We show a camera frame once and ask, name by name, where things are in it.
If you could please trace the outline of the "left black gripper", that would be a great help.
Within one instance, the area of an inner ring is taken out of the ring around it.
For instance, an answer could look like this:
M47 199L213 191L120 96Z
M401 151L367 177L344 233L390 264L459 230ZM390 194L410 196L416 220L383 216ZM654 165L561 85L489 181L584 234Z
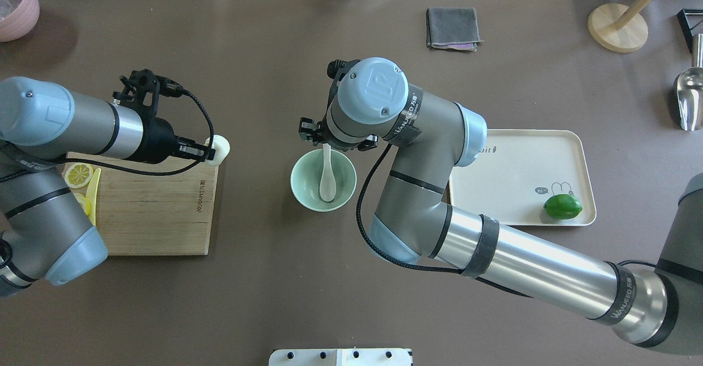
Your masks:
M158 117L141 120L142 140L134 152L135 162L155 165L166 160L176 149L178 158L199 162L214 160L214 148L201 145L190 138L174 135L173 127L168 121Z

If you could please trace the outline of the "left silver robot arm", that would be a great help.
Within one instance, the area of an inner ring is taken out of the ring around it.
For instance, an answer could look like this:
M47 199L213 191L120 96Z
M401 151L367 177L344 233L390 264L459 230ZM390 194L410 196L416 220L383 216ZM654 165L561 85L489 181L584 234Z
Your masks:
M218 166L230 152L219 135L206 144L176 136L157 116L161 96L193 93L144 69L122 76L112 100L50 81L11 76L2 94L1 293L14 296L35 281L60 286L103 263L108 249L60 172L68 153L158 164L168 157Z

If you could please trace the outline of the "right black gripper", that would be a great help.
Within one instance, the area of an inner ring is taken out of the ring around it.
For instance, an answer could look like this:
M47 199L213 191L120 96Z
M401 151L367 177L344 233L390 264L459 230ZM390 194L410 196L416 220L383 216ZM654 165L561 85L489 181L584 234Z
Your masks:
M301 117L298 133L302 141L311 142L314 146L327 143L342 152L353 149L366 152L378 146L377 135L368 135L364 138L347 135L331 119L316 121L312 118Z

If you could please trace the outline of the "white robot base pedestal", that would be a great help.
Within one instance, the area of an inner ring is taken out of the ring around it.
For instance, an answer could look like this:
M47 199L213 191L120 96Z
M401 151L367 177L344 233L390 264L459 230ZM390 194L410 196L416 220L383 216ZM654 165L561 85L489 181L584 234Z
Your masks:
M273 351L269 365L413 365L412 350L381 348L286 348Z

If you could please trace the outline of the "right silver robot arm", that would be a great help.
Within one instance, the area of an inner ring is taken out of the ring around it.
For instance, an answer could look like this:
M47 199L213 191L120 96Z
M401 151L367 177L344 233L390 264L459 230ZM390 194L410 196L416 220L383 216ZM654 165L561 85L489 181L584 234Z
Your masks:
M411 85L385 58L334 60L321 121L302 118L304 141L366 151L383 139L398 148L368 228L380 258L430 271L422 257L492 287L555 305L609 326L620 339L674 355L701 355L701 175L688 183L654 268L631 270L475 215L443 201L454 167L484 148L484 118Z

